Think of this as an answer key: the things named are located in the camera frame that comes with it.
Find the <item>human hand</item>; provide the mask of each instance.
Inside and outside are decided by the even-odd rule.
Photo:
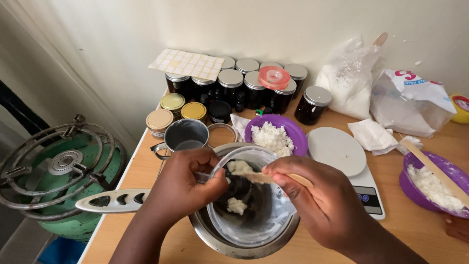
[[[289,156],[272,162],[262,172],[285,191],[308,232],[326,248],[342,254],[363,249],[367,243],[363,234],[373,232],[379,225],[365,211],[352,184],[338,169],[309,158]],[[314,187],[300,185],[286,176],[288,173],[309,179]]]
[[[194,172],[210,173],[219,157],[210,148],[175,151],[159,174],[141,210],[158,210],[170,227],[183,217],[216,200],[228,188],[221,169],[205,184],[197,183]]]

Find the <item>sticker sheet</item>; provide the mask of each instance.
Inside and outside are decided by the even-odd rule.
[[[224,58],[165,48],[148,68],[215,81],[224,61]]]

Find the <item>gold tin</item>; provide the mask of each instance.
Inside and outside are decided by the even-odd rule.
[[[181,119],[181,109],[185,104],[186,99],[178,93],[167,94],[159,101],[161,108],[171,111],[175,120]]]
[[[158,109],[151,112],[146,119],[148,130],[158,140],[163,140],[166,128],[174,122],[174,115],[170,110]]]
[[[199,102],[191,102],[181,109],[182,118],[192,118],[205,123],[207,118],[207,108]]]

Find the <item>wooden table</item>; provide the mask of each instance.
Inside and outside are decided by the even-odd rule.
[[[296,121],[293,116],[298,104],[298,97],[291,102],[284,116]],[[254,118],[253,110],[244,110],[240,116]],[[347,123],[357,122],[348,116],[328,110],[314,126],[305,126],[297,122],[305,133],[312,128],[330,126],[351,134]],[[212,135],[213,142],[219,144],[230,140],[232,136]],[[394,133],[396,139],[401,136]],[[139,146],[128,166],[119,189],[151,188],[160,167],[164,165],[150,151],[160,141],[145,131]],[[433,138],[422,139],[423,150],[428,150],[445,157],[469,172],[469,125],[449,122]],[[415,205],[402,192],[398,177],[402,170],[403,156],[397,150],[388,154],[373,156],[366,151],[368,166],[373,174],[383,201],[386,219],[380,223],[404,243],[432,264],[469,263],[469,244],[445,234],[444,223],[438,213],[424,210]],[[108,263],[119,240],[134,214],[106,215],[95,231],[87,251],[83,253],[83,264]],[[246,260],[234,259],[216,252],[197,236],[188,217],[179,221],[167,234],[161,249],[160,263],[246,263]],[[250,260],[250,263],[270,264],[311,264],[311,263],[351,263],[350,260],[335,251],[325,249],[315,242],[300,223],[290,242],[280,251],[265,258]]]

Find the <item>stainless steel bowl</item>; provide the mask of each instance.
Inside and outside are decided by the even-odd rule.
[[[250,145],[253,144],[244,142],[229,143],[216,147],[213,150],[218,156],[222,157],[237,148]],[[273,254],[285,246],[295,233],[300,222],[300,217],[297,214],[291,216],[287,223],[287,227],[282,233],[280,233],[273,241],[255,248],[239,247],[223,238],[213,226],[206,207],[189,215],[189,220],[197,235],[212,249],[234,258],[256,259]]]

